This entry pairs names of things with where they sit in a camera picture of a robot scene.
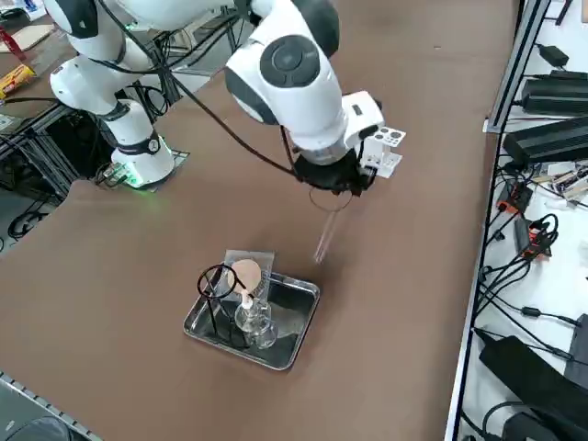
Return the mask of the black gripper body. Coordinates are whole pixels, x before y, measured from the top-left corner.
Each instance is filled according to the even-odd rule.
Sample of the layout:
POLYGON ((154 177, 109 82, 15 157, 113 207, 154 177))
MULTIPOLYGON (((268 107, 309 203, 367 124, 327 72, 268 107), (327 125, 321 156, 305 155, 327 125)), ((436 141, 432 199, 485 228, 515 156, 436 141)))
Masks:
POLYGON ((312 164, 300 156, 294 163, 297 178, 311 187, 331 191, 335 195, 349 192, 360 196, 377 177, 377 169, 362 166, 355 153, 348 153, 339 161, 328 165, 312 164))

